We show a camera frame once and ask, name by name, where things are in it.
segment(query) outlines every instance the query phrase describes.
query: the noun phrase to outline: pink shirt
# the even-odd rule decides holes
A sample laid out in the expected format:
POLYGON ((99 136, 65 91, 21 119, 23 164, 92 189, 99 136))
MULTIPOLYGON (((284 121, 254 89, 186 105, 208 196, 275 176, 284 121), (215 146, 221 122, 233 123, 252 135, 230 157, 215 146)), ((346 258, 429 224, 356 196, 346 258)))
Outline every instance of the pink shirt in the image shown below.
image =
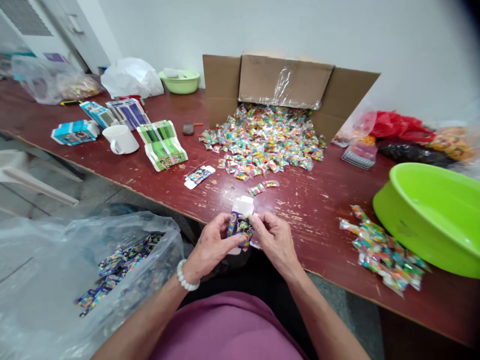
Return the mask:
POLYGON ((259 298, 223 292, 178 310, 150 360, 307 359, 259 298))

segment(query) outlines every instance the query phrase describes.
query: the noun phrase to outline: air vent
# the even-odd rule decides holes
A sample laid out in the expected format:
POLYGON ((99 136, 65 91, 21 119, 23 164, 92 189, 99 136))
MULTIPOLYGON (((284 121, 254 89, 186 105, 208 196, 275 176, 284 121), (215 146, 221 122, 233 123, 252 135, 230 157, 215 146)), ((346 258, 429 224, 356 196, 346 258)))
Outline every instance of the air vent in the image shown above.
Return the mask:
POLYGON ((28 0, 0 0, 0 9, 22 35, 53 36, 28 0))

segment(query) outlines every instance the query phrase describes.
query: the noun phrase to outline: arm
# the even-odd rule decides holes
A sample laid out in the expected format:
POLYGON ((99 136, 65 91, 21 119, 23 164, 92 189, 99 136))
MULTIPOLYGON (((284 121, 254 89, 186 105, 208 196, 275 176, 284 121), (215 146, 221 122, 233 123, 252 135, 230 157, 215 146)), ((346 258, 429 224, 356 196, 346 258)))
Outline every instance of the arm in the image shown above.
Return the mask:
MULTIPOLYGON (((241 234, 222 239, 229 220, 230 214, 221 213, 201 232, 195 249, 182 268, 183 276, 189 284, 198 283, 230 250, 246 241, 241 234)), ((180 284, 177 274, 174 274, 98 349, 92 360, 148 359, 187 294, 188 291, 180 284)))
POLYGON ((285 279, 319 359, 369 359, 297 259, 290 225, 271 212, 251 216, 260 245, 285 279))

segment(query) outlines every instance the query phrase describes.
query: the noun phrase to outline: wrist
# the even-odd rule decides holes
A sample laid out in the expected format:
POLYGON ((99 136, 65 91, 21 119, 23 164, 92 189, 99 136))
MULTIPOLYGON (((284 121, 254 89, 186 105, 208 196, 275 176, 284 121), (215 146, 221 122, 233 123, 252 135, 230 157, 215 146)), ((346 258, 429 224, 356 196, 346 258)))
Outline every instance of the wrist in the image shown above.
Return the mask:
POLYGON ((203 278, 203 275, 200 273, 195 266, 192 265, 192 261, 188 259, 186 263, 183 264, 182 272, 183 277, 185 278, 186 282, 189 284, 197 284, 203 278))
POLYGON ((294 261, 290 264, 285 265, 281 270, 278 271, 284 280, 288 283, 294 281, 305 274, 305 270, 300 264, 300 262, 294 261))

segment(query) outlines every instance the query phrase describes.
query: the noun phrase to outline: box packaging cardboard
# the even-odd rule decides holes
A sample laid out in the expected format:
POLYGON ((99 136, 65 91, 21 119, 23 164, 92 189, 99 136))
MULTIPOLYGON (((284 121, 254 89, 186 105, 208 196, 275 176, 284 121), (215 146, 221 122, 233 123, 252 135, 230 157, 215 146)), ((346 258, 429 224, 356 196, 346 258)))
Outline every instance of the box packaging cardboard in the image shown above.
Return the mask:
POLYGON ((239 102, 313 109, 317 135, 330 142, 380 76, 313 61, 244 54, 203 55, 210 128, 239 102))

